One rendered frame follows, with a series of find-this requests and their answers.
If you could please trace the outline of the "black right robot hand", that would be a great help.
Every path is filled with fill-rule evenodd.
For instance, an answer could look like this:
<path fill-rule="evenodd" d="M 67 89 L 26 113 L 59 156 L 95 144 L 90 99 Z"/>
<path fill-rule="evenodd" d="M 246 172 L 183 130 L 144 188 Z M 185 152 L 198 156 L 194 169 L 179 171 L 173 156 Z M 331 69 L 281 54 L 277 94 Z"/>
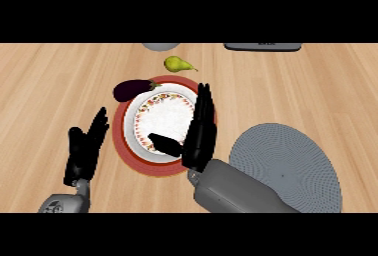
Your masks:
<path fill-rule="evenodd" d="M 215 102 L 210 85 L 198 84 L 198 97 L 194 118 L 189 124 L 185 143 L 151 133 L 148 138 L 158 151 L 173 157 L 182 157 L 182 165 L 194 171 L 203 172 L 213 158 L 217 137 L 215 122 Z"/>

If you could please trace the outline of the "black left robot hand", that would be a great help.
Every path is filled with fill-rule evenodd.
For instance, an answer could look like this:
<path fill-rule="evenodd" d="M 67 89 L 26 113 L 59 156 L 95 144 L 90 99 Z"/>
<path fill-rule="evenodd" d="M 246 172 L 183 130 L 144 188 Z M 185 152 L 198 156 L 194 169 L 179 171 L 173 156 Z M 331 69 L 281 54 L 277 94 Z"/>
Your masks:
<path fill-rule="evenodd" d="M 102 107 L 93 118 L 89 131 L 83 132 L 80 127 L 71 127 L 68 130 L 70 156 L 64 176 L 67 186 L 76 186 L 80 179 L 90 181 L 95 176 L 108 129 L 107 108 Z"/>

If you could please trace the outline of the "white floral rimmed plate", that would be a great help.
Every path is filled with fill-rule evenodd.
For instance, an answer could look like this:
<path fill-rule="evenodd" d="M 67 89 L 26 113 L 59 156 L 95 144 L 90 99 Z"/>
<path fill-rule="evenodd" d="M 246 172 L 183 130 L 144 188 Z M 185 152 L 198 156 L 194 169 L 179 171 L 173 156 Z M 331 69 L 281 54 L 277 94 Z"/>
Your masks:
<path fill-rule="evenodd" d="M 132 100 L 124 114 L 124 138 L 133 153 L 152 163 L 179 160 L 160 152 L 148 138 L 151 133 L 183 143 L 194 117 L 197 93 L 179 83 L 163 83 Z"/>

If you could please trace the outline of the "red round placemat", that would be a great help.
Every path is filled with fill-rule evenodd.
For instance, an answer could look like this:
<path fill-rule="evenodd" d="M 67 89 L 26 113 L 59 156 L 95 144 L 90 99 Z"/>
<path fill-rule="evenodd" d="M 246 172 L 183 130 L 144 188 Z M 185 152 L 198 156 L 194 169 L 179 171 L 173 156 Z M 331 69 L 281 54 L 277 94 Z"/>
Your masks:
<path fill-rule="evenodd" d="M 198 84 L 195 84 L 192 80 L 183 77 L 160 76 L 152 79 L 142 79 L 142 80 L 154 80 L 160 85 L 163 83 L 179 83 L 181 85 L 185 85 L 194 90 L 198 97 Z M 170 163 L 152 163 L 144 160 L 133 153 L 127 145 L 126 138 L 124 138 L 123 124 L 124 124 L 124 114 L 130 106 L 132 100 L 129 100 L 127 102 L 120 102 L 119 109 L 114 116 L 114 121 L 113 121 L 113 139 L 114 139 L 114 145 L 116 145 L 119 155 L 124 163 L 127 164 L 127 166 L 141 174 L 154 176 L 154 177 L 167 177 L 167 176 L 176 175 L 189 169 L 182 165 L 182 157 L 179 157 L 179 160 Z"/>

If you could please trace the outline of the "dark purple eggplant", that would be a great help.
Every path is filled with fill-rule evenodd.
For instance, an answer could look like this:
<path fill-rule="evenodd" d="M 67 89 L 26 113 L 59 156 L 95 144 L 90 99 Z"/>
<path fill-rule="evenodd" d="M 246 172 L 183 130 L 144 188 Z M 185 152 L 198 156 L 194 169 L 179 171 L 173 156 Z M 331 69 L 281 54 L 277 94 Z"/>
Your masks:
<path fill-rule="evenodd" d="M 127 80 L 116 86 L 113 95 L 119 102 L 127 102 L 139 94 L 152 91 L 157 87 L 160 87 L 160 84 L 154 80 Z"/>

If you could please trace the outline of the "grey round placemat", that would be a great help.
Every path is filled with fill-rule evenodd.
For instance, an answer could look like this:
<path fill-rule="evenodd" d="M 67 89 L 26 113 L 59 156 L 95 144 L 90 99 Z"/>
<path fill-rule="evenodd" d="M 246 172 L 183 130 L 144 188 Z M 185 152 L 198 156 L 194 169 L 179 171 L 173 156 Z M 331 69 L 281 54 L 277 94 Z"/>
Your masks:
<path fill-rule="evenodd" d="M 340 213 L 343 194 L 322 148 L 296 128 L 279 123 L 253 126 L 238 137 L 229 164 L 268 185 L 302 213 Z"/>

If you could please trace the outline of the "green pear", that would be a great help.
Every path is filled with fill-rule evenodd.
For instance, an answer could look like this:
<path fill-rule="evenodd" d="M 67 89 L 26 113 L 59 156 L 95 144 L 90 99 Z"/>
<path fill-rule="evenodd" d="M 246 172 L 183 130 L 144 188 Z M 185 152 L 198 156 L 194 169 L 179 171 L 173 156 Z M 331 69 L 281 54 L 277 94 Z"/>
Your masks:
<path fill-rule="evenodd" d="M 166 58 L 164 66 L 170 72 L 197 70 L 194 65 L 178 56 L 170 56 Z"/>

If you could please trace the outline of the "grey rounded object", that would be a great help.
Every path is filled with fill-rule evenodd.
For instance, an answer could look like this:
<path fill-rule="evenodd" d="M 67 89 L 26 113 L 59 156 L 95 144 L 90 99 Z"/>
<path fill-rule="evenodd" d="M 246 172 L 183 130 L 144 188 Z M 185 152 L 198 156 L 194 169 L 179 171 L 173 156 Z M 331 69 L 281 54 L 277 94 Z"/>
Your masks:
<path fill-rule="evenodd" d="M 157 52 L 169 51 L 175 49 L 179 44 L 178 43 L 144 43 L 144 46 Z"/>

